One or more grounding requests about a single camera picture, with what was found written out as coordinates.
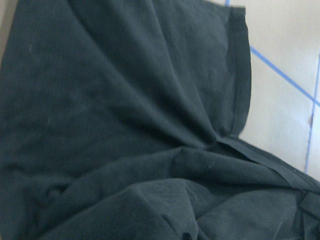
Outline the black t-shirt with logo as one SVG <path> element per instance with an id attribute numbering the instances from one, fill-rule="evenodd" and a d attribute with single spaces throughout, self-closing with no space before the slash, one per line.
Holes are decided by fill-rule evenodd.
<path id="1" fill-rule="evenodd" d="M 4 240 L 317 240 L 320 183 L 242 141 L 243 7 L 19 0 L 0 69 Z"/>

